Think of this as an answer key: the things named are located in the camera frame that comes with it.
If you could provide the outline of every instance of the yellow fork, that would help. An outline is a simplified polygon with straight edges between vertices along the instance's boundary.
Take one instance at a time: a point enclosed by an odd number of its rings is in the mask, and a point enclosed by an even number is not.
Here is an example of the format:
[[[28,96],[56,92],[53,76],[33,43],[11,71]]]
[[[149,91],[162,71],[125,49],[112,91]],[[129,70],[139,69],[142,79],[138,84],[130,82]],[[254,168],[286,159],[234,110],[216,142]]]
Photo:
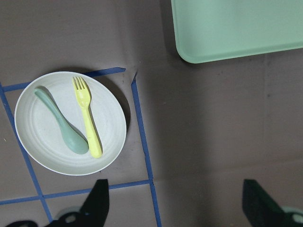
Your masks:
[[[89,90],[85,81],[81,77],[73,77],[72,83],[74,85],[78,104],[82,110],[90,154],[94,158],[101,157],[102,148],[89,114],[89,104],[91,100]]]

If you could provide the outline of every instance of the black object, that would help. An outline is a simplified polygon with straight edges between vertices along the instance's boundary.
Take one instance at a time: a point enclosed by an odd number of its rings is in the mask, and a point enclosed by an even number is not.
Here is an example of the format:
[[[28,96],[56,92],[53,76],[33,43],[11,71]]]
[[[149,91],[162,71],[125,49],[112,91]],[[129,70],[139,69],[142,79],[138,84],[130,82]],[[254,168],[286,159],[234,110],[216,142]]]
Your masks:
[[[244,180],[242,208],[253,227],[303,227],[303,214],[285,213],[256,180]]]
[[[45,227],[102,227],[109,210],[108,181],[97,180],[79,212],[62,215]],[[17,221],[6,227],[38,227],[33,221]]]

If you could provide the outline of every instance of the spoon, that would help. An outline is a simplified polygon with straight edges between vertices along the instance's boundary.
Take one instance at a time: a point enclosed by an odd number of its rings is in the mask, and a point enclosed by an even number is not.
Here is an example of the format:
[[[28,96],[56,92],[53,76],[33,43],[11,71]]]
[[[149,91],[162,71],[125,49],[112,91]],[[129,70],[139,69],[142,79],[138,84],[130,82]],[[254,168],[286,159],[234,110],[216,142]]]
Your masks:
[[[50,96],[41,88],[35,88],[34,94],[47,106],[56,118],[67,147],[76,154],[85,154],[89,150],[87,142],[70,126]]]

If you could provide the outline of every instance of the round plate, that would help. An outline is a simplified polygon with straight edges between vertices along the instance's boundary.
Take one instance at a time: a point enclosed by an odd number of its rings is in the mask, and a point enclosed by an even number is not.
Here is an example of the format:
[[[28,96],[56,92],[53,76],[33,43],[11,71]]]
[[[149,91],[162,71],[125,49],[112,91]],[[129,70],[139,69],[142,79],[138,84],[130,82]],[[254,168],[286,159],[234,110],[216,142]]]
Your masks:
[[[91,114],[103,148],[100,158],[93,158],[89,151],[78,155],[69,150],[55,117],[34,94],[36,87],[48,89],[67,121],[86,135],[72,77],[82,77],[90,89]],[[15,126],[23,147],[35,161],[65,175],[88,175],[104,169],[118,157],[126,137],[125,116],[114,95],[98,81],[75,72],[49,73],[30,83],[17,101]]]

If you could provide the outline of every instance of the fork handle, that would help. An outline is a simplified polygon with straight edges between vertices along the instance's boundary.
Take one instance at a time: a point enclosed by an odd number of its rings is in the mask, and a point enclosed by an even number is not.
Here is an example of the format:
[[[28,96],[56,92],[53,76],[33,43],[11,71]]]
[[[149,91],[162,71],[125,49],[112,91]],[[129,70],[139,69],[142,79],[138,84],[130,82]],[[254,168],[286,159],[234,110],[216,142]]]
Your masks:
[[[88,144],[89,144],[90,154],[94,158],[101,157],[102,148],[101,148],[98,136],[96,134],[94,125],[91,121],[89,110],[88,109],[82,109],[82,113],[83,113],[83,119],[84,119],[84,124],[85,124],[85,129],[86,129],[86,136],[87,136],[87,141],[88,141]]]

